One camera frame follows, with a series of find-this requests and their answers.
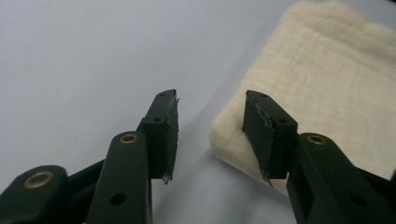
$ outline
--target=cream towel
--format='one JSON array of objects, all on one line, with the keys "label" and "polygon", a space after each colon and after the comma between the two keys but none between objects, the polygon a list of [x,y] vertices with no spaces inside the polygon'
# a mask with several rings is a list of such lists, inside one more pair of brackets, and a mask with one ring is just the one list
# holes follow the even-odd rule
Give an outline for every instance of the cream towel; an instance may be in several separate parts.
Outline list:
[{"label": "cream towel", "polygon": [[[355,166],[387,179],[396,168],[396,33],[341,2],[299,2],[213,121],[213,153],[261,182],[242,132],[246,90],[269,94],[299,133],[330,137]],[[287,194],[285,180],[271,181]]]}]

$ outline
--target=gray background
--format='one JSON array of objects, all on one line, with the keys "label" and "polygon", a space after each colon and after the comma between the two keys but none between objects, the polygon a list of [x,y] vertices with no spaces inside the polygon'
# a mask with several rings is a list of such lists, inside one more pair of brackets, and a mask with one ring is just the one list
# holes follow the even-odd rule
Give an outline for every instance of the gray background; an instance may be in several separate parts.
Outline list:
[{"label": "gray background", "polygon": [[[209,129],[296,1],[1,1],[0,191],[44,164],[71,175],[177,89],[174,181],[154,223],[295,223],[289,199],[219,161]],[[396,28],[396,4],[348,0]]]}]

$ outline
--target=cloth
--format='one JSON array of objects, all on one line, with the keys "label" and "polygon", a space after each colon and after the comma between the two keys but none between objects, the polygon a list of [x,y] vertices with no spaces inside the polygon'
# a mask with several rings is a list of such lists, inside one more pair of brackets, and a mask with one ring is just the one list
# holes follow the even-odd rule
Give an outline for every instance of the cloth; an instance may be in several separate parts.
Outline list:
[{"label": "cloth", "polygon": [[[396,168],[396,32],[338,1],[298,2],[282,17],[234,97],[213,121],[217,157],[262,180],[242,132],[246,91],[270,95],[299,133],[330,137],[352,163],[390,179]],[[287,194],[286,180],[271,180]]]}]

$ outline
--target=beige cloth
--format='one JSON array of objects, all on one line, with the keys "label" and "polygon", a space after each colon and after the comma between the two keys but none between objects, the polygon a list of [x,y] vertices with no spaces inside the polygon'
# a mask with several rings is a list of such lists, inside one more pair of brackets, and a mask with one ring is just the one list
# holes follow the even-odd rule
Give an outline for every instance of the beige cloth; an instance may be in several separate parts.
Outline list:
[{"label": "beige cloth", "polygon": [[[355,166],[396,168],[396,32],[341,2],[299,2],[282,17],[212,124],[213,153],[263,182],[242,132],[246,90],[269,94],[299,133],[330,137]],[[285,180],[272,184],[287,194]]]}]

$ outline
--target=cloth fold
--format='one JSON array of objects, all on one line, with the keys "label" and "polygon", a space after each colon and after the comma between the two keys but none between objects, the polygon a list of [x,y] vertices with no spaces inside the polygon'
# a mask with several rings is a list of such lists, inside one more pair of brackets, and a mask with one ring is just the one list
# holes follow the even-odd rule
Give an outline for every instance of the cloth fold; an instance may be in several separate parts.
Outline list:
[{"label": "cloth fold", "polygon": [[[262,180],[242,132],[246,90],[275,99],[299,133],[330,137],[352,161],[389,179],[396,168],[396,32],[338,1],[298,2],[213,121],[214,155]],[[272,180],[287,194],[285,180]]]}]

